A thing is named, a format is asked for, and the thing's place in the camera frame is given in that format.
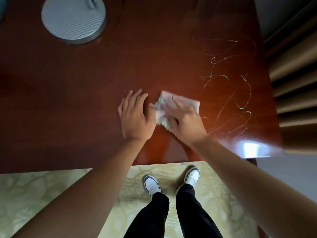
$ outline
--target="hand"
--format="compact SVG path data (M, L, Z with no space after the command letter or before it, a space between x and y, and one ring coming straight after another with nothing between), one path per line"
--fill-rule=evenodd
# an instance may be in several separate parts
M141 93L142 89L139 89L134 94L131 90L127 97L122 99L118 107L118 112L121 119L123 137L127 140L138 139L146 142L151 138L156 126L156 109L154 104L150 103L148 117L145 118L143 114L143 104L148 94Z
M196 143L208 137L203 122L192 106L186 106L176 99L173 99L173 102L177 106L176 109L163 106L172 130L180 141L194 148Z

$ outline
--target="white cleaning cloth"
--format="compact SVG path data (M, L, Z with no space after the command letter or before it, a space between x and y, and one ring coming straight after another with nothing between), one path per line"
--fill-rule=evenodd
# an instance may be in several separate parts
M176 108L176 104L172 100L173 97L177 98L185 105L192 106L197 113L199 112L199 106L200 106L200 102L197 100L192 100L183 96L169 93L167 91L162 91L158 101L155 103L155 107L156 107L155 119L156 119L156 124L164 126L170 132L173 132L173 131L168 119L165 117L166 113L162 109L162 104L168 105L170 108Z

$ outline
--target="sneaker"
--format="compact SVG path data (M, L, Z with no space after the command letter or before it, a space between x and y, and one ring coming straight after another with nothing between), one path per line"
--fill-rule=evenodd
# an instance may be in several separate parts
M185 184L189 184L195 188L195 185L197 184L199 177L200 177L200 170L196 168L195 166L190 168L185 174L184 183L181 184L180 187L177 188L176 193Z
M158 181L151 175L144 177L144 187L151 197L157 192L163 193Z

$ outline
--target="brown curtain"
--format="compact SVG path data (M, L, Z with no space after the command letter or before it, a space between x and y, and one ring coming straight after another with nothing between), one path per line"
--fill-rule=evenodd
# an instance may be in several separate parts
M285 152L317 154L317 0L264 46Z

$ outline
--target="patterned carpet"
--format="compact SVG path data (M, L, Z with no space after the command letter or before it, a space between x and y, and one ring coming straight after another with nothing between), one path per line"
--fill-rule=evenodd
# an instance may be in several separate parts
M205 162L133 166L99 238L123 237L132 220L148 202L142 177L152 174L170 200L165 237L183 237L176 212L175 189L182 173L194 164L201 171L197 200L212 217L224 238L258 238L254 220L240 206L217 174ZM0 175L0 238L9 238L30 218L89 170L62 170Z

